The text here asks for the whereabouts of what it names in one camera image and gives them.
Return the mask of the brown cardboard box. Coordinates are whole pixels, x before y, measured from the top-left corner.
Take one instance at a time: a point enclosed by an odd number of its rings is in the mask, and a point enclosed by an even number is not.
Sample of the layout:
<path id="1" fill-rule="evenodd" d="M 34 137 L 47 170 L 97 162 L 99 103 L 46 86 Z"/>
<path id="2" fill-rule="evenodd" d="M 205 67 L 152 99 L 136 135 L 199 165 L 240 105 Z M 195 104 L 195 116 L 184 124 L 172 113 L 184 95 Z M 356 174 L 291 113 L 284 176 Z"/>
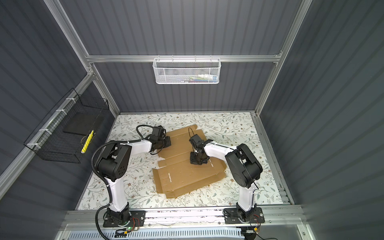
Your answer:
<path id="1" fill-rule="evenodd" d="M 167 133 L 171 146 L 158 153 L 162 160 L 158 161 L 159 168 L 153 169 L 154 182 L 157 193 L 166 195 L 168 199 L 188 194 L 226 177 L 227 164 L 223 160 L 210 158 L 206 164 L 190 163 L 193 148 L 189 139 L 192 133 L 202 140 L 207 139 L 197 125 L 173 130 Z"/>

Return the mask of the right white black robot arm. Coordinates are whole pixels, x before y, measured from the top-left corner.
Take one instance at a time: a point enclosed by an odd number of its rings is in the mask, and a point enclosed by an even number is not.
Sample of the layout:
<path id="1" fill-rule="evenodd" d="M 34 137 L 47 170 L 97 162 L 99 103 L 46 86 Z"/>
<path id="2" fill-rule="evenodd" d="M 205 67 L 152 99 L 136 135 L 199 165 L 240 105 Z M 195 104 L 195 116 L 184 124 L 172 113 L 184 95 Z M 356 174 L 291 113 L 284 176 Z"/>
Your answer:
<path id="1" fill-rule="evenodd" d="M 210 158 L 226 161 L 235 182 L 239 185 L 239 200 L 236 208 L 226 208 L 223 215 L 226 224 L 261 224 L 265 222 L 261 208 L 254 203 L 255 191 L 258 189 L 256 181 L 261 177 L 263 167 L 245 144 L 237 147 L 220 145 L 213 140 L 202 140 L 198 135 L 190 137 L 193 147 L 190 163 L 202 165 Z"/>

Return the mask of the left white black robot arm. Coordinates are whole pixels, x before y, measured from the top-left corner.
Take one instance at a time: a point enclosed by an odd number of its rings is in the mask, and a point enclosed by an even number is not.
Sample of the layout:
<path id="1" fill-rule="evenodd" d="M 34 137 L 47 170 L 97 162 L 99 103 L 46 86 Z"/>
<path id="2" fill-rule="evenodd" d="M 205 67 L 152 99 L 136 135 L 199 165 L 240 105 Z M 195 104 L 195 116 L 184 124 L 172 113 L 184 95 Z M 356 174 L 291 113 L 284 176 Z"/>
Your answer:
<path id="1" fill-rule="evenodd" d="M 128 169 L 130 157 L 141 153 L 158 154 L 162 149 L 171 146 L 170 137 L 163 126 L 149 126 L 152 133 L 146 137 L 139 134 L 138 140 L 109 141 L 100 146 L 97 160 L 91 159 L 92 170 L 106 185 L 109 203 L 102 207 L 107 216 L 117 225 L 128 224 L 131 217 L 129 203 L 124 192 L 122 178 Z"/>

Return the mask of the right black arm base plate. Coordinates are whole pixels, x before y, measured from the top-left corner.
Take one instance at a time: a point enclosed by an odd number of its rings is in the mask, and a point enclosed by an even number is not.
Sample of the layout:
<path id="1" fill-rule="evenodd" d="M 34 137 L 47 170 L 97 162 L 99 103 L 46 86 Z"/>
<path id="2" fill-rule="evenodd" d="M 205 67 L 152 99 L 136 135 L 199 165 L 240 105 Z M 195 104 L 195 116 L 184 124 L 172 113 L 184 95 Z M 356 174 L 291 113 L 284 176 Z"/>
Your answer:
<path id="1" fill-rule="evenodd" d="M 251 208 L 244 212 L 241 208 L 225 208 L 223 215 L 226 224 L 263 224 L 265 223 L 264 214 L 261 208 Z"/>

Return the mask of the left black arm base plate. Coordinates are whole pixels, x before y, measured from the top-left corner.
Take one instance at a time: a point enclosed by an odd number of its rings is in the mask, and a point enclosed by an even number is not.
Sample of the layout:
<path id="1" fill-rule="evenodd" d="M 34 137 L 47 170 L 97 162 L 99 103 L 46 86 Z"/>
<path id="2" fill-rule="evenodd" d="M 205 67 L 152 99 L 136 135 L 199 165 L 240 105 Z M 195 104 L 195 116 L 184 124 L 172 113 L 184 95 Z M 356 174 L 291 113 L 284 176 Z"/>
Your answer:
<path id="1" fill-rule="evenodd" d="M 146 213 L 146 211 L 124 211 L 120 213 L 107 209 L 103 216 L 103 227 L 142 227 L 146 219 Z"/>

